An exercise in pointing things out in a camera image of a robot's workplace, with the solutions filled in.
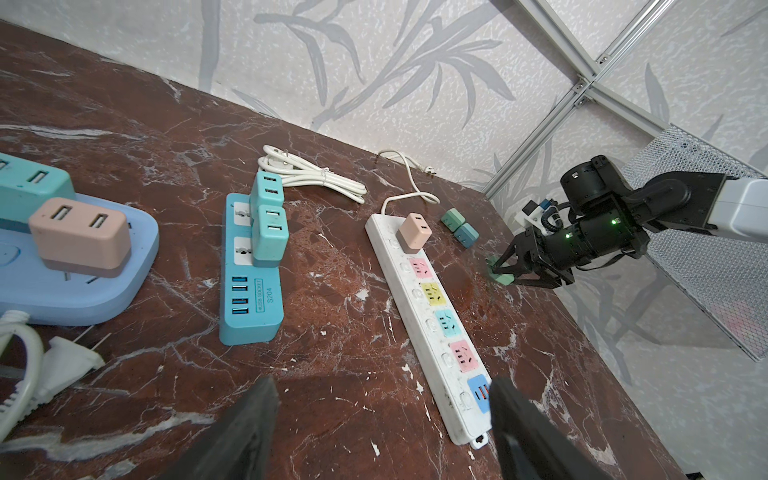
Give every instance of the plug prong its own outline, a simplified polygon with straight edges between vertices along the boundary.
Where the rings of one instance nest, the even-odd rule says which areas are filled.
[[[104,338],[99,340],[98,343],[91,347],[91,350],[96,350],[96,348],[101,345],[102,342],[104,342],[106,339],[109,338],[109,336],[112,334],[112,332],[109,332],[107,335],[104,335]]]
[[[92,329],[93,327],[95,327],[95,326],[96,326],[96,325],[91,325],[91,326],[89,326],[87,329],[85,329],[85,331],[84,331],[83,333],[81,333],[80,335],[78,335],[78,338],[76,338],[76,339],[72,340],[72,343],[77,343],[79,339],[83,338],[83,335],[85,335],[86,333],[90,332],[90,331],[91,331],[91,329]]]

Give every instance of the yellow outlet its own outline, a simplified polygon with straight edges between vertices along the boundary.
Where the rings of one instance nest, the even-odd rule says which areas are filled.
[[[445,295],[442,294],[440,286],[434,282],[422,283],[422,290],[429,300],[429,305],[440,306],[445,305]]]

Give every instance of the wire mesh panel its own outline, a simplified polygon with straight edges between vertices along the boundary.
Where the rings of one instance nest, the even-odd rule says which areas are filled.
[[[633,188],[676,170],[763,177],[674,126],[621,168]],[[768,353],[768,244],[678,230],[651,233],[650,238],[648,256],[741,349],[763,359]]]

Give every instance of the white power strip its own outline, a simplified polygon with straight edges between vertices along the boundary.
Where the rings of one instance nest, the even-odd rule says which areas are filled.
[[[395,234],[404,220],[373,214],[366,232],[451,441],[479,449],[491,429],[491,379],[424,250],[402,251]]]

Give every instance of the robotic arm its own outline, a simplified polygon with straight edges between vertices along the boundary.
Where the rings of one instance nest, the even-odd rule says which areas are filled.
[[[619,253],[597,268],[623,256],[643,256],[650,242],[645,230],[685,230],[768,243],[766,179],[675,171],[632,190],[619,170],[598,155],[571,168],[560,185],[568,202],[529,202],[516,217],[525,231],[492,266],[493,273],[511,273],[518,285],[570,285],[572,267],[593,270],[583,266],[612,252]],[[566,208],[568,227],[559,217]],[[517,263],[503,266],[512,255],[517,255]],[[520,278],[526,273],[538,278]]]

